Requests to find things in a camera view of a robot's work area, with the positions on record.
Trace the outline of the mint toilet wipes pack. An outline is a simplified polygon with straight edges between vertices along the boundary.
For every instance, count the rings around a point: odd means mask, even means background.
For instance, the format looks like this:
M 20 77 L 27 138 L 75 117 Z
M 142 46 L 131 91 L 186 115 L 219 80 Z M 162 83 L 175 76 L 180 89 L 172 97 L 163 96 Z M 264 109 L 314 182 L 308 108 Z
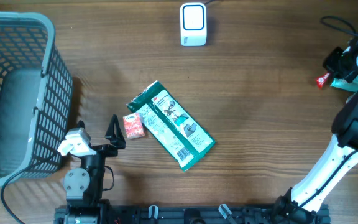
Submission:
M 350 92 L 357 92 L 358 91 L 358 75 L 350 83 L 345 81 L 345 79 L 334 76 L 333 82 L 331 83 L 331 87 L 350 91 Z

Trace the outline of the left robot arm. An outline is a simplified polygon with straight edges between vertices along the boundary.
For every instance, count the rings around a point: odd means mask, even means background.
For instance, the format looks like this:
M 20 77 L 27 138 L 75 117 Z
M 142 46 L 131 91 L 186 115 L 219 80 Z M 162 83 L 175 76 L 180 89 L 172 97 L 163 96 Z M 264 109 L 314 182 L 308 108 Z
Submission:
M 67 205 L 55 210 L 55 223 L 121 222 L 110 201 L 102 198 L 103 192 L 112 189 L 103 187 L 105 171 L 112 170 L 106 165 L 106 158 L 116 157 L 118 150 L 126 147 L 116 115 L 111 118 L 105 138 L 109 141 L 107 144 L 92 145 L 82 121 L 66 133 L 58 152 L 63 156 L 71 154 L 81 159 L 81 164 L 79 168 L 69 170 L 63 178 Z

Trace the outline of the red coffee stick sachet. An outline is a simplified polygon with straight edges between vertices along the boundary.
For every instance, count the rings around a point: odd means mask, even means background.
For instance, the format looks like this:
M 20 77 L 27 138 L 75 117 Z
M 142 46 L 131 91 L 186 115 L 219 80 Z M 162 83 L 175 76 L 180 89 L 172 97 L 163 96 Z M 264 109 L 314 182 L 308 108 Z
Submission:
M 316 85 L 318 86 L 319 89 L 323 88 L 325 83 L 330 79 L 330 76 L 331 74 L 328 72 L 315 79 Z

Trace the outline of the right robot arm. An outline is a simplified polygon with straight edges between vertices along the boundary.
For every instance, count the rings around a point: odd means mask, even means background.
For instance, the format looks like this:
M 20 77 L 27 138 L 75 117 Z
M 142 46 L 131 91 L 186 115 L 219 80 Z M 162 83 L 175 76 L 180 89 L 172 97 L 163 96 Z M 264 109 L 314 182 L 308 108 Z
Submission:
M 320 22 L 334 30 L 328 21 L 337 20 L 348 26 L 341 29 L 352 36 L 346 49 L 336 47 L 324 60 L 326 74 L 317 79 L 324 85 L 327 79 L 352 84 L 358 80 L 358 29 L 345 19 L 324 16 Z M 331 126 L 332 137 L 323 155 L 306 177 L 284 196 L 277 199 L 267 214 L 270 223 L 326 223 L 323 201 L 339 181 L 358 164 L 358 89 L 348 98 Z

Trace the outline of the green white wipes packet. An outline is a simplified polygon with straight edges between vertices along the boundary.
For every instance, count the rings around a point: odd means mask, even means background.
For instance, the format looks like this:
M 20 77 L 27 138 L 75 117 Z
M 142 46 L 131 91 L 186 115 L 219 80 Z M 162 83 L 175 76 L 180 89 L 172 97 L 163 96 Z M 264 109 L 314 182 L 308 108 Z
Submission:
M 150 84 L 133 98 L 128 109 L 186 172 L 216 144 L 171 93 L 159 82 Z

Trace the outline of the red tissue pack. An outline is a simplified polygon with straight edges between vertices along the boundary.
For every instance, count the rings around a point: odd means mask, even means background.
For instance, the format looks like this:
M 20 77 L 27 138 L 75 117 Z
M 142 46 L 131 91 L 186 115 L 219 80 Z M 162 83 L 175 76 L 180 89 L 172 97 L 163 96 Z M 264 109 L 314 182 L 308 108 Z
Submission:
M 123 117 L 124 129 L 128 139 L 145 136 L 142 120 L 139 113 L 132 113 Z

